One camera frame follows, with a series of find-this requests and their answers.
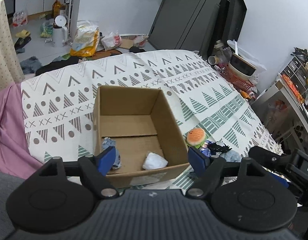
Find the pink bed sheet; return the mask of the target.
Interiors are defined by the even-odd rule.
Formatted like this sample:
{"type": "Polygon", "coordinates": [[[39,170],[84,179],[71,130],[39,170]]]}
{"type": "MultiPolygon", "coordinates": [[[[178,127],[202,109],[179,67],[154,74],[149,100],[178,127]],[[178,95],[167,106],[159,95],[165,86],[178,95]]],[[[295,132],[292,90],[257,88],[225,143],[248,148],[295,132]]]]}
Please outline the pink bed sheet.
{"type": "Polygon", "coordinates": [[[0,172],[27,179],[42,166],[28,150],[20,84],[0,91],[0,172]]]}

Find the black monitor panel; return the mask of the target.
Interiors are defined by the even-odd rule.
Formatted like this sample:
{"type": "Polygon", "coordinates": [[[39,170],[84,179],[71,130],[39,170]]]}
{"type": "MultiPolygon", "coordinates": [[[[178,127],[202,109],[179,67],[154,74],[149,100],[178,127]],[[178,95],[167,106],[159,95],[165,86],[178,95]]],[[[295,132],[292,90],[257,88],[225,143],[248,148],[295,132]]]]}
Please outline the black monitor panel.
{"type": "Polygon", "coordinates": [[[244,0],[221,0],[214,8],[199,50],[203,59],[212,55],[217,41],[237,41],[244,23],[247,6],[244,0]]]}

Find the white crumpled cloth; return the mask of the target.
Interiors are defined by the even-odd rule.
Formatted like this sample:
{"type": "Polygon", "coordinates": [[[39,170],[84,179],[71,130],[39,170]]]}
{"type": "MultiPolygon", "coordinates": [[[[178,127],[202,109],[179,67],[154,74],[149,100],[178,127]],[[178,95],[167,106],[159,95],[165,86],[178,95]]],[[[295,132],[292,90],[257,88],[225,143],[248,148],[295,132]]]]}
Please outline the white crumpled cloth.
{"type": "Polygon", "coordinates": [[[142,165],[142,168],[144,170],[156,170],[160,168],[165,168],[168,165],[168,161],[153,152],[149,152],[144,160],[144,163],[142,165]]]}

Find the blue snack packet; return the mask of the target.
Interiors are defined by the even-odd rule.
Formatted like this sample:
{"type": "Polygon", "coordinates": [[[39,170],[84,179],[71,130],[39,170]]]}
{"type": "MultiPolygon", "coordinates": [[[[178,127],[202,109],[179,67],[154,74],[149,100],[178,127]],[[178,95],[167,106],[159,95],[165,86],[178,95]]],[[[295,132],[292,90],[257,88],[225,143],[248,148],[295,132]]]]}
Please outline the blue snack packet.
{"type": "Polygon", "coordinates": [[[215,153],[209,147],[213,144],[212,141],[205,140],[203,144],[200,146],[199,151],[205,155],[206,157],[211,157],[215,153]]]}

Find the dotted cream tablecloth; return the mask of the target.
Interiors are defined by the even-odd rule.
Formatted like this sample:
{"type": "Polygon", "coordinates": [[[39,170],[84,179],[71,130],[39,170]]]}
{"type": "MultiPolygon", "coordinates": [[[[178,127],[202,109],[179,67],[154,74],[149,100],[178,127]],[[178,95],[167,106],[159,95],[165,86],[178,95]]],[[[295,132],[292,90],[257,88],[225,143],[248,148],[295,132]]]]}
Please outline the dotted cream tablecloth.
{"type": "Polygon", "coordinates": [[[17,58],[4,0],[0,0],[0,91],[24,79],[17,58]]]}

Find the black lace fabric piece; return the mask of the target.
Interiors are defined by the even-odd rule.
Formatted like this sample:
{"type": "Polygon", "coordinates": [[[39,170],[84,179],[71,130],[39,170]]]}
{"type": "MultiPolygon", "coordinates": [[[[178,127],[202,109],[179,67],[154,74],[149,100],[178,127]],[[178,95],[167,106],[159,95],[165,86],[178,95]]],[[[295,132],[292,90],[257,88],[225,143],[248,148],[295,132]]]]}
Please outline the black lace fabric piece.
{"type": "Polygon", "coordinates": [[[232,150],[232,148],[221,141],[209,143],[207,148],[210,150],[211,155],[227,153],[232,150]]]}

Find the yellow pet food bag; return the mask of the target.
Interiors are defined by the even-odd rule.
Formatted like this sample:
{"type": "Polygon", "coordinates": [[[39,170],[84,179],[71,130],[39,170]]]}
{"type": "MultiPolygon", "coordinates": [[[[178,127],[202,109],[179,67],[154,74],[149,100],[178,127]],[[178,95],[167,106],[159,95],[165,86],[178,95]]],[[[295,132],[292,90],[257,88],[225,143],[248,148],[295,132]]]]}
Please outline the yellow pet food bag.
{"type": "Polygon", "coordinates": [[[70,56],[91,57],[97,51],[100,31],[97,22],[81,20],[76,24],[76,32],[70,49],[70,56]]]}

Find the patterned white blanket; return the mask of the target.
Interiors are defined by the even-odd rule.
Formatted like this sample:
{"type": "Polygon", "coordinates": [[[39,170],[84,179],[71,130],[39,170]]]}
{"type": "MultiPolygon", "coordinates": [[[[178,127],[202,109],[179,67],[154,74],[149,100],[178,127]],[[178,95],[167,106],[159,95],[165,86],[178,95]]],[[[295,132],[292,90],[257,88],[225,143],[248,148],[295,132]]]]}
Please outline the patterned white blanket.
{"type": "Polygon", "coordinates": [[[187,50],[127,53],[62,67],[21,84],[25,135],[32,157],[76,161],[115,142],[117,187],[187,190],[194,172],[187,134],[240,157],[258,146],[282,149],[249,103],[200,56],[187,50]]]}

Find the burger plush toy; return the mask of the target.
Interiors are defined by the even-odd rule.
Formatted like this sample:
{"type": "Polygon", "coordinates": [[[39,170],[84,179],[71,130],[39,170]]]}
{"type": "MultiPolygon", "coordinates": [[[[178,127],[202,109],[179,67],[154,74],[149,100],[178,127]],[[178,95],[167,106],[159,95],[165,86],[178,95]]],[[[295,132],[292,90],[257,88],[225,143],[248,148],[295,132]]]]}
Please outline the burger plush toy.
{"type": "Polygon", "coordinates": [[[190,146],[200,147],[206,140],[206,133],[202,128],[191,129],[186,136],[186,142],[190,146]]]}

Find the grey drawer organizer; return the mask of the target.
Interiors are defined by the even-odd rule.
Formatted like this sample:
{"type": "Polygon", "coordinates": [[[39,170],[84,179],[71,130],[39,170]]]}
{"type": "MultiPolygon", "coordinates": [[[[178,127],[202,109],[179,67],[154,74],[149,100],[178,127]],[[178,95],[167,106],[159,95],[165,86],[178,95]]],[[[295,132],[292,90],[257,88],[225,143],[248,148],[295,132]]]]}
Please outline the grey drawer organizer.
{"type": "Polygon", "coordinates": [[[286,75],[301,94],[302,98],[306,99],[308,92],[308,71],[297,57],[293,56],[280,74],[281,76],[286,75]]]}

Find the white kettle jug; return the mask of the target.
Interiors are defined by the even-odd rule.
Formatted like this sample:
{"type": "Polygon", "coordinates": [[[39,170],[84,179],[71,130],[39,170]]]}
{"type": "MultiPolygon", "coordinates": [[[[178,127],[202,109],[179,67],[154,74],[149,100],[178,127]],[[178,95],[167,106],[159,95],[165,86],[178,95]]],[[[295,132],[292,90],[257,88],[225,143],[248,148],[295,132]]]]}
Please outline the white kettle jug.
{"type": "Polygon", "coordinates": [[[55,48],[64,47],[68,40],[68,28],[65,16],[56,16],[53,23],[52,45],[55,48]]]}

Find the white desk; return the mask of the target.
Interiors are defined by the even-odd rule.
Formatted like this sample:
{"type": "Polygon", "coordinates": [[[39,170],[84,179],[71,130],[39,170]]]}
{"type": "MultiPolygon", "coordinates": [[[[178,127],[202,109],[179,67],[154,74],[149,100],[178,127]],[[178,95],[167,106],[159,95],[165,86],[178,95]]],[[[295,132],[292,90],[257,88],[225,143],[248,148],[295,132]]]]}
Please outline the white desk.
{"type": "Polygon", "coordinates": [[[292,112],[296,114],[308,134],[308,112],[295,98],[281,75],[277,76],[276,81],[270,88],[258,96],[256,101],[251,104],[251,107],[254,112],[260,111],[266,108],[271,99],[275,98],[284,101],[292,109],[292,112]]]}

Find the blue grey cloth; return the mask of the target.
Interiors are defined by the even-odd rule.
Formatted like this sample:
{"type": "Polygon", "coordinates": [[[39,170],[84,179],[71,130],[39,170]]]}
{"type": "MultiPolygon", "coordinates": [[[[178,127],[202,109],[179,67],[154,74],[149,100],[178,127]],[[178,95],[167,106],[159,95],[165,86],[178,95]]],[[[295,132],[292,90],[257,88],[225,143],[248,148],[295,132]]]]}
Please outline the blue grey cloth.
{"type": "Polygon", "coordinates": [[[234,150],[230,150],[226,153],[221,153],[219,157],[224,158],[229,163],[240,163],[241,162],[241,155],[234,150]]]}

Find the brown cardboard box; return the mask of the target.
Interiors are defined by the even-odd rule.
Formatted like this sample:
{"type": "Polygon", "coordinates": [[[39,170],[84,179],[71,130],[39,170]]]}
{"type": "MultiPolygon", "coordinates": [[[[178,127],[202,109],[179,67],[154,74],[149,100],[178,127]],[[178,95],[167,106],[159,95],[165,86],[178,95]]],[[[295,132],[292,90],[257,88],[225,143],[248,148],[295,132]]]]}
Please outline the brown cardboard box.
{"type": "Polygon", "coordinates": [[[121,168],[106,177],[117,188],[174,179],[189,167],[187,146],[161,89],[100,86],[93,124],[97,130],[95,154],[106,137],[116,141],[121,168]],[[149,152],[168,161],[165,168],[144,170],[149,152]]]}

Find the grey blue plush toy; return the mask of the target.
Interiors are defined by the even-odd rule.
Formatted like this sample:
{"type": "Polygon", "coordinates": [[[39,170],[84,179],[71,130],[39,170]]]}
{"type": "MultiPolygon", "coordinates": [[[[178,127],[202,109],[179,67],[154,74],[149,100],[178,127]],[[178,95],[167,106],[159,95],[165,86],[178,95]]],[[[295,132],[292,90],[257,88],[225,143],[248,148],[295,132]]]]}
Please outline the grey blue plush toy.
{"type": "Polygon", "coordinates": [[[116,147],[116,141],[106,137],[102,142],[102,156],[99,167],[102,171],[108,172],[110,170],[117,170],[121,168],[121,157],[116,147]]]}

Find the white red plastic bag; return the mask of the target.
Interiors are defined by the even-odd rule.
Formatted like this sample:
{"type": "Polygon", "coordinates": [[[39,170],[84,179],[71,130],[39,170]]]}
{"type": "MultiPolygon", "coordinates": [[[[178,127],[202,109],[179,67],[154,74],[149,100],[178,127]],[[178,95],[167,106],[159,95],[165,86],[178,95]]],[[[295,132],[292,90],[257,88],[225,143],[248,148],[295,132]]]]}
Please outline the white red plastic bag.
{"type": "Polygon", "coordinates": [[[115,49],[121,45],[121,36],[118,32],[111,32],[109,35],[101,39],[101,44],[106,51],[115,49]]]}

